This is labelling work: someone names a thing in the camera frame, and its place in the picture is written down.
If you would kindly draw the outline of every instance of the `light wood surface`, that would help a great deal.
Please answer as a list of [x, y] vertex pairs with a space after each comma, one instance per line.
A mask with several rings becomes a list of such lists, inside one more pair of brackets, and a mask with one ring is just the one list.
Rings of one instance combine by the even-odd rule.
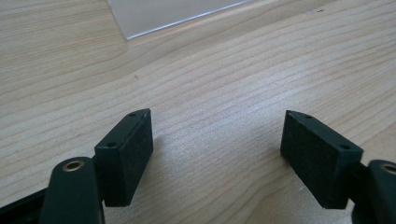
[[396, 2], [256, 1], [126, 42], [106, 0], [0, 3], [0, 205], [128, 112], [155, 148], [107, 223], [350, 223], [279, 155], [286, 109], [396, 161]]

